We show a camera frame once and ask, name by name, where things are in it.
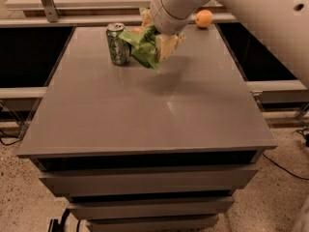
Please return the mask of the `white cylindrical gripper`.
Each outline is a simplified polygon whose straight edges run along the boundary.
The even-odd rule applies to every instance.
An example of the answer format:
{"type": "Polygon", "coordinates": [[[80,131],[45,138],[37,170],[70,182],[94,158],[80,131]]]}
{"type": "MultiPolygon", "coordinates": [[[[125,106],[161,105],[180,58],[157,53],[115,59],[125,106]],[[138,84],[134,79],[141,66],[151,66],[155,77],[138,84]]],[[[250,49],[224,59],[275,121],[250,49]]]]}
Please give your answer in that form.
{"type": "Polygon", "coordinates": [[[190,0],[152,0],[151,9],[140,8],[143,26],[153,26],[163,34],[155,36],[157,60],[163,62],[175,50],[178,34],[192,14],[190,0]]]}

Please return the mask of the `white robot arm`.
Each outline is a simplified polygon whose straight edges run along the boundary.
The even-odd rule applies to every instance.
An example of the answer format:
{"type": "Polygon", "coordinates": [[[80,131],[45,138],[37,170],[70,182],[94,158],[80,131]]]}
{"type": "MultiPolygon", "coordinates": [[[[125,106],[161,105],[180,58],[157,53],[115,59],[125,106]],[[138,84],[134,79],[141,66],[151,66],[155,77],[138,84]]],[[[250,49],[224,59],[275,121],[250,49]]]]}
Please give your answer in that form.
{"type": "MultiPolygon", "coordinates": [[[[155,28],[177,34],[210,0],[152,0],[155,28]]],[[[309,88],[309,0],[214,0],[309,88]]]]}

